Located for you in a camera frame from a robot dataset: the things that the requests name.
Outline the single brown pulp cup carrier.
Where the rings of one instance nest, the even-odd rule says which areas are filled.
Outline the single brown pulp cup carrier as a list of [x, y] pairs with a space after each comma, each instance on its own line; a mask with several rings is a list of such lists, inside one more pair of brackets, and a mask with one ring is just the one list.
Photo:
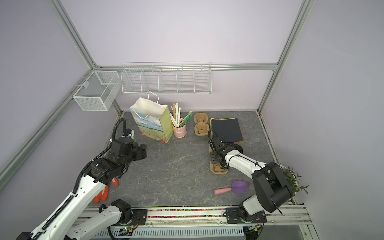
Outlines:
[[212, 173], [216, 175], [224, 175], [228, 173], [228, 170], [226, 170], [224, 167], [222, 167], [221, 163], [222, 160], [219, 156], [215, 155], [212, 148], [209, 147], [210, 152], [210, 170]]

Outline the brown pulp cup carrier stack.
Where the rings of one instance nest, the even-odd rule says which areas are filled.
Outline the brown pulp cup carrier stack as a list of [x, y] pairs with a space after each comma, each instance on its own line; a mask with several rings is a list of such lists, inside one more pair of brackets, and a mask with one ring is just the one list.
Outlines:
[[210, 130], [208, 124], [208, 115], [206, 113], [195, 113], [195, 134], [199, 137], [207, 136]]

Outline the landscape printed paper bag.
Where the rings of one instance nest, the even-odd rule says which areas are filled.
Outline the landscape printed paper bag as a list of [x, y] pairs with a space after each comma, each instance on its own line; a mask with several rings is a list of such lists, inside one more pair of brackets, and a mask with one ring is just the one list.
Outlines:
[[168, 143], [174, 134], [170, 110], [167, 105], [159, 104], [160, 98], [154, 102], [150, 99], [153, 92], [147, 91], [147, 98], [139, 98], [130, 112], [142, 135]]

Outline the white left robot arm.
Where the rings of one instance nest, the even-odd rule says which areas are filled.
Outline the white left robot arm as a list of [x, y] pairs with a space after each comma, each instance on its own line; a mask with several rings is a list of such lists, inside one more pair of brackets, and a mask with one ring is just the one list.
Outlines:
[[74, 226], [83, 210], [113, 179], [119, 179], [133, 161], [147, 157], [147, 146], [131, 136], [111, 139], [106, 158], [90, 161], [78, 175], [74, 189], [56, 210], [31, 232], [22, 232], [19, 240], [90, 240], [102, 230], [117, 224], [131, 225], [134, 214], [130, 204], [114, 201], [84, 223]]

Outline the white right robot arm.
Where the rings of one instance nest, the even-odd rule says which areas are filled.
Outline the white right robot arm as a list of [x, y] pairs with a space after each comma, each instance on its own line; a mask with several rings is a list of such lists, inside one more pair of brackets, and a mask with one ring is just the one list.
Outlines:
[[263, 163], [245, 156], [236, 145], [226, 145], [215, 138], [209, 141], [211, 157], [225, 168], [234, 168], [253, 181], [255, 195], [239, 204], [239, 213], [228, 216], [251, 223], [262, 215], [273, 213], [294, 196], [294, 190], [283, 171], [274, 162]]

